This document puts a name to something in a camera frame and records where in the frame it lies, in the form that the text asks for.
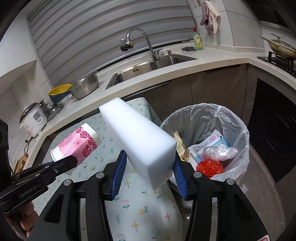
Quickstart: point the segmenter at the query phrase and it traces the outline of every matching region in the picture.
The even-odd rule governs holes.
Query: gas stove
[[[269,51],[268,57],[257,57],[258,59],[262,59],[266,62],[269,62],[283,71],[289,73],[293,77],[296,78],[296,69],[294,69],[294,63],[293,60],[287,59],[283,56],[280,56],[274,52]]]

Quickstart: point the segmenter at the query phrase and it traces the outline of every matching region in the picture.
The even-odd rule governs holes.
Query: red plastic wrapper
[[[196,170],[211,178],[223,172],[223,165],[219,161],[205,159],[196,166]]]

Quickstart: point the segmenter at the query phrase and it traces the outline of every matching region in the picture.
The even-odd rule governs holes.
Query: floral tablecloth
[[[160,119],[145,98],[128,102],[158,126]],[[102,115],[93,115],[62,131],[53,140],[43,163],[51,162],[50,150],[54,149],[67,135],[83,123],[88,123],[100,136],[102,143],[91,153],[71,176],[62,174],[49,185],[49,190],[36,198],[33,203],[41,213],[53,193],[65,179],[74,182],[88,179],[96,172],[103,171],[106,164],[117,159],[120,149],[110,136]],[[114,241],[183,240],[182,216],[167,183],[153,191],[127,162],[119,194],[112,202],[105,201],[108,221]],[[87,240],[85,201],[81,201],[81,237]]]

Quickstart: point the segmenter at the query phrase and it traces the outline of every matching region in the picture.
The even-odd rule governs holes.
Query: window blind
[[[142,28],[151,44],[192,37],[186,0],[46,0],[29,16],[32,37],[52,84],[71,83],[128,52],[120,39]],[[131,39],[146,47],[140,32]]]

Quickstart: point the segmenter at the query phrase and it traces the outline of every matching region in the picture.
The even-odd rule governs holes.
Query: kitchen sink
[[[170,56],[163,56],[158,61],[149,60],[131,67],[128,67],[124,70],[121,70],[117,73],[115,73],[110,82],[108,83],[106,89],[109,89],[110,87],[117,85],[123,81],[129,80],[133,77],[136,77],[140,74],[145,74],[150,71],[160,69],[166,66],[195,60],[196,58],[180,55],[180,54],[171,54]]]

